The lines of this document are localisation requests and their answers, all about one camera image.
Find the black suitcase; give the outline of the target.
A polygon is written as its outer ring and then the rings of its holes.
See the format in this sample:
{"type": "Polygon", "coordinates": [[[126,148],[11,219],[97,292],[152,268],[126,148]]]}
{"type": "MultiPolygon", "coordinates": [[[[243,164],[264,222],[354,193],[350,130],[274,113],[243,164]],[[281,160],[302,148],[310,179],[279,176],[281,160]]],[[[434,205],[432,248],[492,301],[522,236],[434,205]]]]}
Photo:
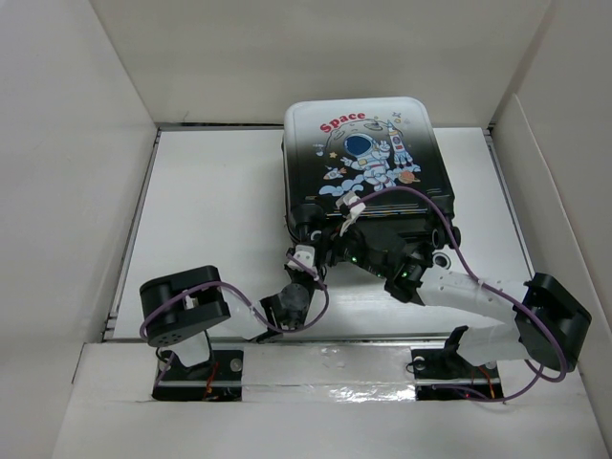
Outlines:
{"type": "Polygon", "coordinates": [[[284,115],[286,225],[294,245],[327,262],[324,231],[342,224],[349,191],[366,208],[354,224],[399,224],[461,243],[455,194],[424,104],[411,97],[302,101],[284,115]]]}

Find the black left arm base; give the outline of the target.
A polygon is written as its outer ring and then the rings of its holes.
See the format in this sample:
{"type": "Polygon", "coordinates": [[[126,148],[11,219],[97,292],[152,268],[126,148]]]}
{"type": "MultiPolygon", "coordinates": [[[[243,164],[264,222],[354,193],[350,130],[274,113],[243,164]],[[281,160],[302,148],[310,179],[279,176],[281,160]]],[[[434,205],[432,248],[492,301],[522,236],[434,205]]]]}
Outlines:
{"type": "Polygon", "coordinates": [[[194,368],[183,366],[169,350],[158,350],[158,372],[151,396],[159,402],[240,402],[242,349],[218,349],[210,361],[194,368]]]}

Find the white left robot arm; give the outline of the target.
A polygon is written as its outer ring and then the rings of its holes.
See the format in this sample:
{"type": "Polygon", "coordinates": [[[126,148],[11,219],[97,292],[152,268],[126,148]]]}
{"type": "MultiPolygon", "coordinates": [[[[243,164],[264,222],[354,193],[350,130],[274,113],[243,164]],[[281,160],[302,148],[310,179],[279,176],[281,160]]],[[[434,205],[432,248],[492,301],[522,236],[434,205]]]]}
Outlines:
{"type": "Polygon", "coordinates": [[[330,296],[314,270],[287,271],[290,284],[258,304],[211,265],[147,281],[140,287],[141,339],[161,353],[161,361],[199,380],[215,363],[208,331],[217,325],[254,342],[304,332],[324,317],[330,296]]]}

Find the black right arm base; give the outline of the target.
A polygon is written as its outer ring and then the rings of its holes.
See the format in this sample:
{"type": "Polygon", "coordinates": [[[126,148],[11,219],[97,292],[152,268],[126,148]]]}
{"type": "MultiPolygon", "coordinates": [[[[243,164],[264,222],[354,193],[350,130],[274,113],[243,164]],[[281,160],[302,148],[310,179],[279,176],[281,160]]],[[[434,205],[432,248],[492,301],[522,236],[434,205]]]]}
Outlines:
{"type": "Polygon", "coordinates": [[[417,401],[501,400],[504,396],[496,368],[474,366],[457,353],[468,326],[455,328],[442,348],[417,348],[405,370],[414,377],[417,401]]]}

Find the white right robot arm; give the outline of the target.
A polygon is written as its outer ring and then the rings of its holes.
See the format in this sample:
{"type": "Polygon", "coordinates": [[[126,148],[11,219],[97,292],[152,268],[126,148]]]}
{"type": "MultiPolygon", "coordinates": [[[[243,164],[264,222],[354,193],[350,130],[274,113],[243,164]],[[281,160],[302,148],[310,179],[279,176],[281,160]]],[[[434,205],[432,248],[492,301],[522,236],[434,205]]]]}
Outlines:
{"type": "Polygon", "coordinates": [[[336,260],[351,262],[383,279],[402,303],[449,307],[495,320],[461,325],[438,360],[449,374],[463,376],[489,361],[533,360],[557,372],[572,372],[579,360],[590,313],[553,276],[536,273],[524,282],[482,281],[437,265],[443,238],[410,237],[381,225],[356,224],[333,238],[336,260]]]}

